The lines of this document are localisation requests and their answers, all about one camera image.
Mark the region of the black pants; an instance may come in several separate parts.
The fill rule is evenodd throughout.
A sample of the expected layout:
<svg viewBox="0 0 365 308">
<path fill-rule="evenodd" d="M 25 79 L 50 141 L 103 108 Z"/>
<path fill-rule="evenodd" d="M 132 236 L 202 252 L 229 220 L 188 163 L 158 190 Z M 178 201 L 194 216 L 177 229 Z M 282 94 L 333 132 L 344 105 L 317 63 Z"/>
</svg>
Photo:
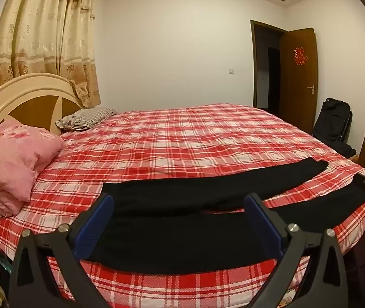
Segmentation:
<svg viewBox="0 0 365 308">
<path fill-rule="evenodd" d="M 269 259 L 243 212 L 250 193 L 266 200 L 328 168 L 311 158 L 232 175 L 106 183 L 114 211 L 89 259 L 121 272 L 206 273 Z"/>
</svg>

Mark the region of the black backpack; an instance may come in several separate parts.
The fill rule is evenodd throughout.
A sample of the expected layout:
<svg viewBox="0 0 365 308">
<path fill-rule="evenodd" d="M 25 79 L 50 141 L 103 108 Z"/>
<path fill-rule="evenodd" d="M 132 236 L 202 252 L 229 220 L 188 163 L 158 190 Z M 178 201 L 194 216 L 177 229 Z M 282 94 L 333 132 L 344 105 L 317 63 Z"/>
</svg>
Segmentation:
<svg viewBox="0 0 365 308">
<path fill-rule="evenodd" d="M 350 105 L 329 97 L 322 103 L 312 135 L 343 157 L 351 158 L 356 155 L 347 144 L 352 118 Z"/>
</svg>

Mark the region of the pink pillow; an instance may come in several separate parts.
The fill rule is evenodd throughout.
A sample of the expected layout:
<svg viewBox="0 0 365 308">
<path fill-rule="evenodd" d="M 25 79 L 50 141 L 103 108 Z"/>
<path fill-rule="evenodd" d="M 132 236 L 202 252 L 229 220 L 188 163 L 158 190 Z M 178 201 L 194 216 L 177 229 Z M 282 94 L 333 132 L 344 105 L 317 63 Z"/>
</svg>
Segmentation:
<svg viewBox="0 0 365 308">
<path fill-rule="evenodd" d="M 15 120 L 0 124 L 0 217 L 16 216 L 30 202 L 41 172 L 63 146 L 63 139 L 46 129 Z"/>
</svg>

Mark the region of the red door decoration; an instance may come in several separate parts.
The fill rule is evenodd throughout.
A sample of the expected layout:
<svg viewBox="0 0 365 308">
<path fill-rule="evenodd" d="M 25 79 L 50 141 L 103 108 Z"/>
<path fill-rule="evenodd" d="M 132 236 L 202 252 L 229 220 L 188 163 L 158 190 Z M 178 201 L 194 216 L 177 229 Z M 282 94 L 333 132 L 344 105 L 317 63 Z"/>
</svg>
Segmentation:
<svg viewBox="0 0 365 308">
<path fill-rule="evenodd" d="M 294 49 L 294 61 L 298 66 L 304 66 L 308 60 L 303 47 L 296 47 Z"/>
</svg>

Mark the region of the brown wooden door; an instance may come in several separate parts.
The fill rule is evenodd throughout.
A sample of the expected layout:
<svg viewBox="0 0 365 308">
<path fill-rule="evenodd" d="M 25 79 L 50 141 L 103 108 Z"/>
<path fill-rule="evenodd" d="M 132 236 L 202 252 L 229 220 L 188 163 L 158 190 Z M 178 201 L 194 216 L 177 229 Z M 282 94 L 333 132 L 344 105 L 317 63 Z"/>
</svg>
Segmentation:
<svg viewBox="0 0 365 308">
<path fill-rule="evenodd" d="M 294 61 L 294 49 L 303 47 L 308 60 L 304 66 Z M 317 41 L 313 28 L 288 31 L 280 39 L 279 117 L 311 134 L 317 109 Z"/>
</svg>

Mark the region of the striped grey pillow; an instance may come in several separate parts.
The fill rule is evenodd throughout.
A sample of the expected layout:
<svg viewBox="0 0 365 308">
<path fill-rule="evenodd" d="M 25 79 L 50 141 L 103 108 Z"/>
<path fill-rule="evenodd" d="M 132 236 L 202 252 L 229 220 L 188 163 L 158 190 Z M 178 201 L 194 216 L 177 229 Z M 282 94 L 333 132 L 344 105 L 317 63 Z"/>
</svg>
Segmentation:
<svg viewBox="0 0 365 308">
<path fill-rule="evenodd" d="M 85 131 L 116 114 L 116 110 L 107 107 L 80 109 L 55 121 L 55 125 L 64 131 Z"/>
</svg>

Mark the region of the cream round headboard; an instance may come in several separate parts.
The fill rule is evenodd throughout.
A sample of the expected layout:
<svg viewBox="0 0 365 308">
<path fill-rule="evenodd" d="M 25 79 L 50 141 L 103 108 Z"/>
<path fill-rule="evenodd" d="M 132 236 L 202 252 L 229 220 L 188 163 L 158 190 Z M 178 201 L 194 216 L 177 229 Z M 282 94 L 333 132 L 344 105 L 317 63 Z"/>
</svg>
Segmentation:
<svg viewBox="0 0 365 308">
<path fill-rule="evenodd" d="M 0 124 L 12 120 L 59 135 L 55 121 L 81 108 L 69 80 L 55 74 L 25 74 L 0 86 Z"/>
</svg>

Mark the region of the red plaid bed cover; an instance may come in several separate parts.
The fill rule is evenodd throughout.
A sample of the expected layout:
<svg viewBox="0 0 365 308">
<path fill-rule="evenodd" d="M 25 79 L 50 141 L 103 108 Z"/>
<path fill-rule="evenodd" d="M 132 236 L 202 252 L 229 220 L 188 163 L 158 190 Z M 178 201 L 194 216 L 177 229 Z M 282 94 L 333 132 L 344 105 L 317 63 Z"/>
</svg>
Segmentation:
<svg viewBox="0 0 365 308">
<path fill-rule="evenodd" d="M 302 202 L 351 182 L 365 169 L 324 143 L 260 109 L 234 104 L 115 115 L 96 127 L 63 135 L 63 147 L 40 174 L 32 198 L 12 218 L 0 218 L 0 251 L 13 257 L 22 230 L 51 232 L 90 207 L 104 182 L 211 177 L 293 163 L 311 157 L 328 168 L 268 201 Z M 273 269 L 245 268 L 175 276 L 126 274 L 84 262 L 112 307 L 241 307 Z"/>
</svg>

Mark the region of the beige patterned curtain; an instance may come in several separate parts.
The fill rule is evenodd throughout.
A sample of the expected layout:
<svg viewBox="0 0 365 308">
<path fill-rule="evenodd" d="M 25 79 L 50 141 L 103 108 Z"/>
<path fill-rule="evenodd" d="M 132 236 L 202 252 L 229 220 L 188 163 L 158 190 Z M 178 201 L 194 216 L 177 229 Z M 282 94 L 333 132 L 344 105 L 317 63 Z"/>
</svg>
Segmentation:
<svg viewBox="0 0 365 308">
<path fill-rule="evenodd" d="M 0 86 L 26 74 L 55 74 L 69 80 L 82 107 L 99 105 L 93 4 L 6 0 L 0 17 Z"/>
</svg>

